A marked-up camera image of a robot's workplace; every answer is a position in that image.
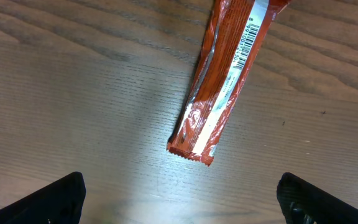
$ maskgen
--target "wooden table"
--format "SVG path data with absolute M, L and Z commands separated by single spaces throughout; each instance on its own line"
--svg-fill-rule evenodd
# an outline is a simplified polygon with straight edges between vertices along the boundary
M 0 0 L 0 208 L 74 170 L 82 223 L 284 223 L 292 172 L 358 208 L 358 0 L 293 0 L 211 167 L 165 150 L 213 0 Z

